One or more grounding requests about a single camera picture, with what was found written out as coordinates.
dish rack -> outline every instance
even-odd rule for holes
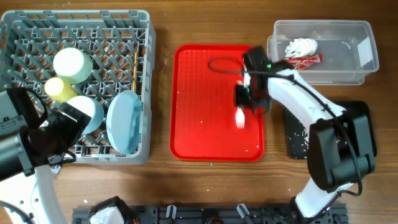
[[[70,149],[77,162],[144,164],[149,158],[150,86],[155,62],[156,33],[149,13],[143,10],[108,11],[8,11],[0,22],[0,89],[24,86],[33,89],[51,112],[60,105],[44,92],[54,77],[53,59],[66,47],[90,55],[93,70],[83,83],[72,85],[81,96],[98,100],[105,110],[102,125],[84,134]],[[112,99],[133,83],[137,52],[136,93],[142,101],[141,141],[133,154],[112,148],[106,134],[106,114]],[[43,107],[35,102],[38,110]]]

white cylinder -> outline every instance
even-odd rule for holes
[[[69,84],[85,81],[93,69],[90,56],[73,47],[59,51],[55,55],[53,65],[58,77]]]
[[[104,108],[101,103],[87,96],[76,96],[68,100],[68,104],[91,117],[91,121],[84,129],[83,134],[95,131],[104,120]]]

wooden tabletop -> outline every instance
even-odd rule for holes
[[[54,180],[68,222],[72,209],[115,195],[129,205],[260,205],[289,202],[310,178],[306,161],[289,158],[282,106],[265,116],[266,152],[252,163],[184,162],[169,151],[173,53],[186,43],[267,45],[279,19],[348,19],[371,24],[380,69],[360,86],[316,86],[331,100],[363,100],[373,116],[379,154],[360,197],[344,195],[351,223],[398,223],[397,1],[3,0],[15,9],[145,9],[155,25],[151,155],[144,166],[66,165]],[[0,223],[10,223],[0,209]]]

clear plastic bin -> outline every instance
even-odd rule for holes
[[[286,46],[299,38],[316,40],[315,54],[323,55],[323,62],[300,71],[311,84],[360,85],[379,69],[376,43],[366,21],[276,21],[268,38],[268,56],[274,62],[285,58]]]

